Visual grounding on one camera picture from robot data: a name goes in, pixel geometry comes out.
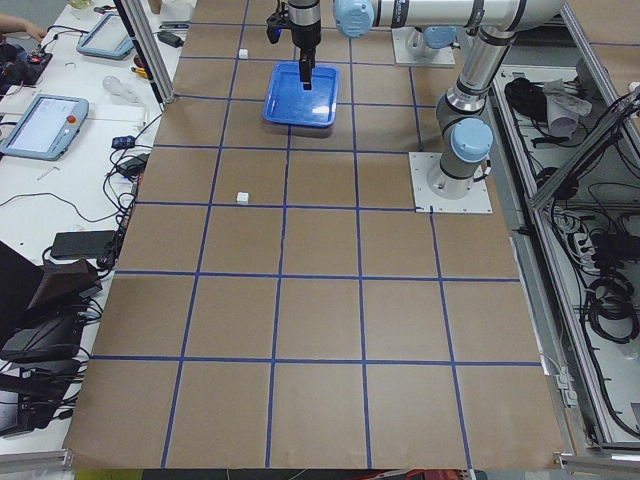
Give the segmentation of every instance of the blue tray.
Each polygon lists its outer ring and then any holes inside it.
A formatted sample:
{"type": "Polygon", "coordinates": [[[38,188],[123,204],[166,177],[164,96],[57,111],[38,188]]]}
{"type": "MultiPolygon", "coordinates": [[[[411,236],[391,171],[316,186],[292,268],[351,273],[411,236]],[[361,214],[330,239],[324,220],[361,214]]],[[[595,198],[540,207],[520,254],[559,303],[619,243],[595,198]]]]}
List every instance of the blue tray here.
{"type": "Polygon", "coordinates": [[[302,88],[298,62],[276,64],[264,102],[263,117],[274,123],[306,127],[333,124],[340,71],[328,65],[316,65],[311,83],[312,90],[302,88]]]}

